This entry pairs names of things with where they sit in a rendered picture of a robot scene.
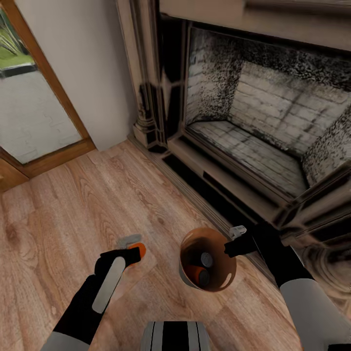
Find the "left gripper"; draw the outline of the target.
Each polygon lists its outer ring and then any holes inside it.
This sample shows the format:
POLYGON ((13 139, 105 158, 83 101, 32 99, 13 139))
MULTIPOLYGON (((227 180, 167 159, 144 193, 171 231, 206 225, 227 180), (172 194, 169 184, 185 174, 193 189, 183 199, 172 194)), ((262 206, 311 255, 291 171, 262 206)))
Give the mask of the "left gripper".
POLYGON ((140 249, 139 247, 134 247, 131 249, 125 249, 121 250, 121 252, 124 252, 128 255, 128 264, 127 266, 130 266, 136 262, 140 262, 141 256, 140 256, 140 249))

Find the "can of soda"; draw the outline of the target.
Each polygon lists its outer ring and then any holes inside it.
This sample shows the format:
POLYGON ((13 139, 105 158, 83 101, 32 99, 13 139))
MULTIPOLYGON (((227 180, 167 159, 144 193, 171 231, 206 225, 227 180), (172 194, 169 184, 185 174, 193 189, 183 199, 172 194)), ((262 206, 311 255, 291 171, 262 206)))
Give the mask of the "can of soda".
POLYGON ((131 248, 134 248, 134 247, 139 247, 139 249, 140 249, 140 256, 141 256, 141 258, 143 258, 144 255, 145 255, 145 247, 144 247, 144 245, 141 244, 141 243, 135 243, 133 245, 128 246, 128 249, 131 249, 131 248))
POLYGON ((190 282, 199 287, 204 287, 210 282, 210 274, 204 267, 191 266, 184 261, 183 272, 190 282))
POLYGON ((213 256, 208 252, 201 252, 191 259, 191 265, 209 269, 214 263, 213 256))

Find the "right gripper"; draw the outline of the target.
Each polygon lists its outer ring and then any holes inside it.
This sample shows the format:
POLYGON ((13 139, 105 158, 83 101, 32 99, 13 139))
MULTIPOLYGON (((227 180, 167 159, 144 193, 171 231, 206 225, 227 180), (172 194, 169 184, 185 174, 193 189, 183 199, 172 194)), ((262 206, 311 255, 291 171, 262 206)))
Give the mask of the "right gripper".
POLYGON ((229 255, 230 258, 235 257, 237 255, 244 255, 252 252, 245 246, 243 238, 244 235, 242 235, 239 238, 236 238, 231 242, 225 243, 225 252, 229 255))

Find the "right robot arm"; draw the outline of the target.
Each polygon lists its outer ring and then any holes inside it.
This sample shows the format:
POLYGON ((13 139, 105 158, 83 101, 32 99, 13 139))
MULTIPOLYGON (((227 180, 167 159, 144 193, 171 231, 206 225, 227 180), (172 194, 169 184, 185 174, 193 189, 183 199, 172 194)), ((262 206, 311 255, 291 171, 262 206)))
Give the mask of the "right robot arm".
POLYGON ((250 230, 230 228, 230 258, 259 250, 274 275, 304 351, 351 351, 351 323, 314 280, 291 245, 285 247, 267 221, 250 230))

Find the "trash can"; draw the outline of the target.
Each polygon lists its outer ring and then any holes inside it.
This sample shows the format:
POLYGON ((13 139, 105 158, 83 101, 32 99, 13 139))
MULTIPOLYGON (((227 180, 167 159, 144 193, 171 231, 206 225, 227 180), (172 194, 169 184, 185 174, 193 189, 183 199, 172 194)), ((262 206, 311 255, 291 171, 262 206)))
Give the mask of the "trash can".
POLYGON ((204 227, 193 229, 186 236, 188 237, 181 243, 179 252, 179 273, 184 283, 209 293, 218 293, 229 288, 235 279, 237 268, 236 256, 230 258, 225 253, 225 243, 229 240, 221 232, 204 227), (187 264, 191 265, 192 257, 201 252, 210 253, 214 260, 213 265, 207 269, 210 282, 204 287, 192 284, 183 272, 184 261, 187 260, 187 264), (230 274, 230 281, 222 287, 230 274))

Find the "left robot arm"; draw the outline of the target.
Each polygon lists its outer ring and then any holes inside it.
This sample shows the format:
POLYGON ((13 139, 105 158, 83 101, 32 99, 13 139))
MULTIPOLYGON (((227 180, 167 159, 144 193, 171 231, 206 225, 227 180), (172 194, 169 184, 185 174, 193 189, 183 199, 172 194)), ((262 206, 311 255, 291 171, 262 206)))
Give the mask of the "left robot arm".
POLYGON ((140 249, 128 246, 140 243, 133 234, 118 239, 118 250, 101 253, 95 274, 89 275, 74 295, 40 351, 88 351, 100 321, 127 266, 140 262, 140 249))

